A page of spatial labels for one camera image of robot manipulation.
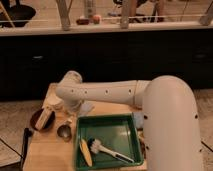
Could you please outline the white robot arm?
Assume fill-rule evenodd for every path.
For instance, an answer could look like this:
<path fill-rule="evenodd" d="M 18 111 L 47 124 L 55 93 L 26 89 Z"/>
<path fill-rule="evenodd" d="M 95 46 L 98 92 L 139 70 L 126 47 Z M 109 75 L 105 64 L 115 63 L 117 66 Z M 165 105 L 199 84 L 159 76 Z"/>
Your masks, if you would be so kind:
<path fill-rule="evenodd" d="M 197 104 L 182 79 L 164 75 L 152 80 L 84 83 L 79 73 L 69 71 L 55 93 L 67 104 L 90 100 L 140 108 L 147 171 L 204 171 Z"/>

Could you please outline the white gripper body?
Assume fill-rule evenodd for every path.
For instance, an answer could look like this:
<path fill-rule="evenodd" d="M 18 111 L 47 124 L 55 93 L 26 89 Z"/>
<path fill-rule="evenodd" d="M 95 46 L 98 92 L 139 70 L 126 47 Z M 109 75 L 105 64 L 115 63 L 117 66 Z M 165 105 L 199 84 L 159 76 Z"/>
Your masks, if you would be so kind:
<path fill-rule="evenodd" d="M 62 109 L 63 102 L 59 97 L 57 97 L 55 95 L 50 95 L 45 99 L 43 107 L 57 112 Z"/>

